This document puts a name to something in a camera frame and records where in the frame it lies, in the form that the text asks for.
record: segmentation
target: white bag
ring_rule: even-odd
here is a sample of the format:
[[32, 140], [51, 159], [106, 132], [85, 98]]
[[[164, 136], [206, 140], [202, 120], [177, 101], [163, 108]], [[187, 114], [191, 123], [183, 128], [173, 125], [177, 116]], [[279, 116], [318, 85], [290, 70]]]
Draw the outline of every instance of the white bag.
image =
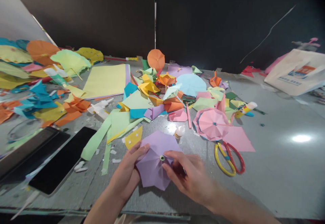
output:
[[325, 54], [293, 49], [264, 82], [292, 96], [322, 87], [325, 85]]

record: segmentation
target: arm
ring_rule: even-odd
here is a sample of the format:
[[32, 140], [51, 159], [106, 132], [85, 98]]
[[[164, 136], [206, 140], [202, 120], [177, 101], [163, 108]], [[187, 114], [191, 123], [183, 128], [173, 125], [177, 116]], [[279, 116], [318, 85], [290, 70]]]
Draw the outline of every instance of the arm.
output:
[[140, 144], [141, 142], [138, 142], [125, 154], [108, 187], [91, 208], [84, 224], [111, 224], [115, 222], [123, 205], [140, 181], [140, 174], [134, 164], [150, 148], [149, 144], [143, 147], [140, 147]]
[[169, 178], [178, 189], [212, 213], [221, 215], [233, 223], [279, 223], [272, 215], [247, 202], [229, 190], [222, 188], [206, 174], [198, 155], [167, 151], [174, 158], [173, 166], [163, 164]]

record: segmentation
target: black backdrop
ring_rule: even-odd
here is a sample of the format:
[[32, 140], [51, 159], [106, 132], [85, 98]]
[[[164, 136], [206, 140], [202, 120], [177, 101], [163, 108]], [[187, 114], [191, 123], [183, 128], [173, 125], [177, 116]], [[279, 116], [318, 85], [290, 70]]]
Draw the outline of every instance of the black backdrop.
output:
[[60, 47], [116, 57], [145, 57], [154, 49], [154, 0], [21, 1]]
[[166, 62], [240, 73], [251, 61], [267, 67], [296, 48], [291, 41], [318, 37], [325, 46], [324, 13], [322, 0], [157, 0], [156, 46]]

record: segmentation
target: right hand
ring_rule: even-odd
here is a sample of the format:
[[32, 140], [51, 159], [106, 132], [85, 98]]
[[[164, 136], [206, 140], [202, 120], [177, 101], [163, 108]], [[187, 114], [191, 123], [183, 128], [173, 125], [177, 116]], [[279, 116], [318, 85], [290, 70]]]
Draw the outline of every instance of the right hand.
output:
[[193, 201], [208, 207], [216, 198], [220, 187], [207, 176], [201, 158], [178, 151], [166, 151], [164, 155], [174, 158], [172, 167], [166, 163], [162, 167], [178, 189]]

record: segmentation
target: left hand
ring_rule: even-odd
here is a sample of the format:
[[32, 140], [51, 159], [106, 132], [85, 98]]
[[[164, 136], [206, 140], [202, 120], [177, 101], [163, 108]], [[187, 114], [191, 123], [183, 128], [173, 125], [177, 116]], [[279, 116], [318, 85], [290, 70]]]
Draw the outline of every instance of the left hand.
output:
[[124, 202], [128, 200], [140, 182], [140, 174], [135, 167], [135, 162], [140, 156], [146, 154], [150, 148], [149, 144], [142, 147], [140, 147], [140, 144], [141, 141], [127, 151], [107, 187]]

